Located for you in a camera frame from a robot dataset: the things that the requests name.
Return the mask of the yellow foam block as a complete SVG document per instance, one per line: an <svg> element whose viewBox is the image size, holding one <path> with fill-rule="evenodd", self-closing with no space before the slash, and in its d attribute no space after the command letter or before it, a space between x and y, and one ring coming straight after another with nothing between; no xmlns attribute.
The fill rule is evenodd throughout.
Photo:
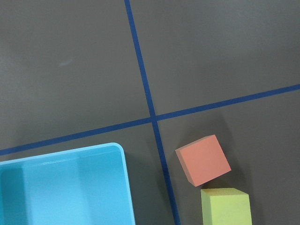
<svg viewBox="0 0 300 225"><path fill-rule="evenodd" d="M249 195L235 188L201 189L204 225L251 225Z"/></svg>

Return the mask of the orange foam block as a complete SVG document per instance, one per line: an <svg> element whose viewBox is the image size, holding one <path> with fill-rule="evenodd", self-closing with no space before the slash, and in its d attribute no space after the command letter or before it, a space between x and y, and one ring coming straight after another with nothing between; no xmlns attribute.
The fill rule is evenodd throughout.
<svg viewBox="0 0 300 225"><path fill-rule="evenodd" d="M195 187L231 171L216 135L203 137L175 152L187 180Z"/></svg>

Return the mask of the cyan plastic bin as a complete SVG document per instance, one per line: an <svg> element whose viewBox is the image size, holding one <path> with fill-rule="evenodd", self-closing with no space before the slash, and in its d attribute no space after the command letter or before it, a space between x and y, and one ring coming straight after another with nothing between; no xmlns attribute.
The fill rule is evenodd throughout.
<svg viewBox="0 0 300 225"><path fill-rule="evenodd" d="M3 225L133 225L123 148L107 143L0 164Z"/></svg>

